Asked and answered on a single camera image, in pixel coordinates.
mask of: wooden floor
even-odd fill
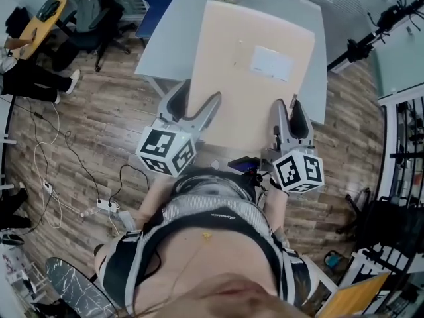
[[[159,102],[149,84],[134,74],[142,55],[138,39],[132,35],[127,44],[130,55],[108,49],[99,73],[93,70],[94,57],[81,53],[63,72],[68,75],[80,68],[81,81],[74,93],[63,97],[57,106],[60,130],[72,132],[72,148],[97,180],[100,196],[105,199],[118,190],[119,168],[123,164],[144,170],[134,152],[144,126],[153,121]],[[29,107],[24,99],[18,99],[17,105]],[[50,103],[35,101],[32,106],[55,126],[58,124]],[[45,121],[35,118],[35,122],[39,141],[51,142],[55,130]],[[355,197],[365,187],[375,190],[378,181],[384,126],[367,63],[352,65],[339,75],[329,74],[325,124],[314,125],[314,129],[318,155],[324,161],[325,188],[312,199],[289,199],[285,231],[292,248],[322,265],[329,250],[346,256],[352,250],[346,237],[335,233],[337,227],[353,218],[345,195]],[[20,180],[26,184],[29,200],[23,210],[36,223],[43,206],[34,165],[36,141],[30,114],[15,107],[9,133],[18,145],[8,149],[7,178],[15,185]],[[64,138],[59,136],[53,145],[43,148],[48,159],[48,181],[60,200],[81,212],[93,209],[97,199],[95,186],[66,148]],[[205,153],[213,156],[213,151]],[[44,175],[46,166],[39,149],[36,161]],[[138,172],[124,169],[123,184],[117,201],[121,210],[134,213],[146,195],[146,180]],[[24,249],[41,268],[48,257],[57,256],[92,275],[93,249],[114,235],[112,224],[102,213],[83,218],[65,207],[62,211],[62,225],[53,229],[48,222],[58,225],[60,210],[52,200],[37,230],[23,236]],[[122,232],[122,224],[114,222]]]

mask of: power plug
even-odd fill
[[[48,194],[52,194],[53,187],[45,179],[43,179],[43,181],[42,181],[42,186],[44,187],[44,189],[47,191]]]
[[[119,208],[119,205],[115,200],[109,202],[109,200],[100,199],[100,201],[96,201],[96,204],[98,208],[114,213],[116,213]]]

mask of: black and white vest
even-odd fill
[[[315,292],[319,280],[308,258],[284,248],[256,204],[236,198],[185,194],[175,197],[144,225],[111,244],[99,279],[109,297],[134,315],[134,289],[152,274],[146,269],[158,245],[170,234],[188,227],[225,229],[253,239],[264,252],[281,300],[300,307]]]

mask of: person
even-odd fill
[[[19,183],[20,189],[17,194],[0,200],[0,230],[3,229],[25,229],[31,227],[31,220],[26,217],[14,215],[17,209],[28,199],[25,185]]]
[[[31,40],[9,38],[0,33],[0,92],[18,97],[28,97],[58,104],[60,94],[71,94],[80,78],[76,70],[69,78],[50,73],[28,60],[16,60],[7,55],[7,50],[15,50],[30,45]]]
[[[139,231],[95,249],[113,301],[135,317],[306,317],[319,279],[284,238],[288,194],[272,179],[264,210],[248,175],[195,170],[159,175]]]

